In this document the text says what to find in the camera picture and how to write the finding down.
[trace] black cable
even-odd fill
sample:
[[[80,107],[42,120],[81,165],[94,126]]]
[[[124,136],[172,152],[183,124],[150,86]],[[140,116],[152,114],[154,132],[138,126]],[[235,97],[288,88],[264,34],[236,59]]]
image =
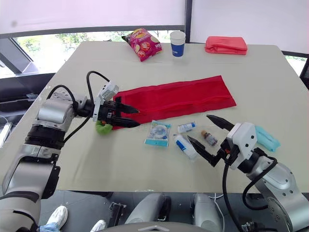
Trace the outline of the black cable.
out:
[[[64,86],[64,85],[57,85],[57,86],[55,86],[50,92],[49,92],[49,94],[48,94],[48,96],[47,96],[47,99],[50,99],[51,97],[52,97],[52,95],[53,95],[53,93],[56,91],[56,89],[58,89],[58,88],[64,88],[67,92],[68,92],[68,94],[70,95],[70,97],[71,97],[71,99],[72,99],[72,101],[73,101],[73,109],[74,109],[74,112],[76,112],[76,110],[77,110],[77,102],[76,102],[76,100],[75,100],[75,97],[74,97],[74,95],[73,95],[73,93],[71,92],[71,90],[68,88],[68,87],[66,87],[66,86]]]
[[[103,79],[105,79],[107,82],[109,82],[109,79],[108,79],[108,78],[106,78],[105,76],[103,76],[102,74],[100,74],[100,73],[97,72],[97,71],[89,71],[89,72],[87,73],[86,81],[87,81],[87,86],[88,86],[90,101],[91,101],[91,105],[92,105],[92,110],[90,111],[90,113],[89,113],[89,115],[87,116],[87,118],[86,118],[74,131],[72,131],[72,132],[64,139],[64,141],[63,141],[64,143],[65,143],[70,137],[72,137],[80,128],[82,128],[82,127],[87,123],[87,121],[91,118],[91,116],[93,115],[94,101],[93,101],[93,95],[92,95],[90,80],[89,80],[90,74],[92,74],[92,73],[95,73],[95,74],[99,75],[100,77],[102,77]]]
[[[243,229],[241,227],[241,224],[239,223],[239,221],[237,220],[237,218],[235,217],[234,215],[234,212],[232,210],[232,207],[230,205],[230,202],[228,200],[228,197],[227,197],[227,191],[226,191],[226,179],[227,179],[227,172],[228,172],[228,163],[225,163],[225,166],[224,166],[224,171],[223,171],[223,178],[222,178],[222,189],[223,189],[223,197],[224,197],[224,201],[225,201],[225,204],[226,204],[226,207],[227,207],[227,210],[234,222],[234,224],[236,225],[237,229],[240,231],[240,232],[243,232]]]
[[[87,118],[63,140],[63,142],[65,143],[70,137],[72,137],[77,131],[79,131],[79,129],[82,128],[90,118],[91,115],[89,114]]]
[[[273,157],[268,157],[271,160],[273,160],[273,163],[271,165],[269,165],[262,173],[260,173],[256,178],[253,179],[253,181],[245,188],[244,193],[248,192],[248,190],[258,181],[260,180],[264,175],[266,175],[273,167],[276,166],[276,164],[278,163],[277,160]],[[234,224],[236,225],[238,231],[243,232],[243,229],[241,227],[241,224],[239,223],[239,221],[237,220],[236,216],[234,215],[234,212],[232,210],[232,207],[230,205],[230,202],[228,200],[228,196],[227,196],[227,191],[226,191],[226,179],[227,179],[227,172],[229,169],[229,165],[228,163],[225,163],[225,167],[224,167],[224,172],[223,172],[223,178],[222,178],[222,189],[223,189],[223,197],[224,197],[224,201],[227,207],[227,210],[234,222]],[[277,231],[276,229],[273,228],[257,228],[256,231]]]
[[[278,231],[274,228],[256,228],[255,231]]]
[[[276,160],[276,158],[269,157],[269,156],[267,156],[267,157],[268,157],[270,160],[273,161],[272,164],[269,165],[264,171],[262,171],[257,177],[255,177],[255,178],[250,182],[250,184],[245,188],[245,190],[244,190],[243,193],[242,193],[242,201],[243,201],[243,203],[245,204],[245,206],[246,206],[247,208],[249,208],[249,209],[251,209],[251,210],[263,210],[263,209],[267,209],[267,208],[268,208],[268,205],[263,205],[263,206],[259,206],[259,207],[254,207],[254,206],[249,205],[249,204],[247,203],[247,201],[246,201],[246,195],[247,195],[249,189],[250,189],[253,185],[255,185],[260,179],[262,179],[263,176],[266,175],[271,169],[273,169],[273,168],[277,165],[277,163],[278,163],[278,161]]]
[[[109,82],[109,79],[106,78],[105,76],[103,76],[102,74],[100,74],[100,73],[97,72],[97,71],[89,71],[89,72],[87,73],[86,81],[87,81],[88,91],[89,91],[89,95],[90,95],[90,101],[91,101],[92,105],[94,106],[93,95],[92,95],[92,90],[91,90],[91,85],[90,85],[90,80],[89,80],[90,74],[92,74],[92,73],[99,75],[100,77],[102,77],[103,79],[105,79],[107,82]]]

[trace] snack bag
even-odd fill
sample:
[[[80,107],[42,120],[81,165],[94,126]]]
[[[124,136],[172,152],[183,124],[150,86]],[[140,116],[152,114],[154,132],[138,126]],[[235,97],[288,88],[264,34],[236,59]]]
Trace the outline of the snack bag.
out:
[[[141,61],[162,51],[159,40],[144,28],[136,29],[134,32],[121,38],[132,47]]]

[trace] white curtain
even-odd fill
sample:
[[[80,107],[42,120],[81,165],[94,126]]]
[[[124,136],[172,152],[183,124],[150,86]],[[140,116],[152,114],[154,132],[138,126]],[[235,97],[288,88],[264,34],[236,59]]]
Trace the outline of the white curtain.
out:
[[[184,25],[185,0],[0,0],[0,34],[104,26]]]
[[[192,42],[241,36],[248,44],[309,53],[308,0],[193,0],[192,8]]]

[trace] light blue packet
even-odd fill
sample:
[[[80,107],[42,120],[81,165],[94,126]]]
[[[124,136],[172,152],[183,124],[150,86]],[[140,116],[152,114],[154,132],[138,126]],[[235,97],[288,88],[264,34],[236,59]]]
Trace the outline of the light blue packet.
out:
[[[150,125],[150,133],[144,143],[154,146],[168,147],[171,124],[152,120]]]

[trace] folded red cloth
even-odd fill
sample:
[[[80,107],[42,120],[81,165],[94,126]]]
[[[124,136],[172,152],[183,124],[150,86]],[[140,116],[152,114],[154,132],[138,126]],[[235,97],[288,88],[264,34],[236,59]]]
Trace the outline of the folded red cloth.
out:
[[[209,53],[245,55],[247,50],[242,37],[210,36],[206,40],[205,51]]]
[[[121,103],[140,111],[137,114],[121,113],[121,116],[141,124],[236,105],[221,76],[140,87],[119,92],[114,100],[118,97],[121,97],[118,99]]]

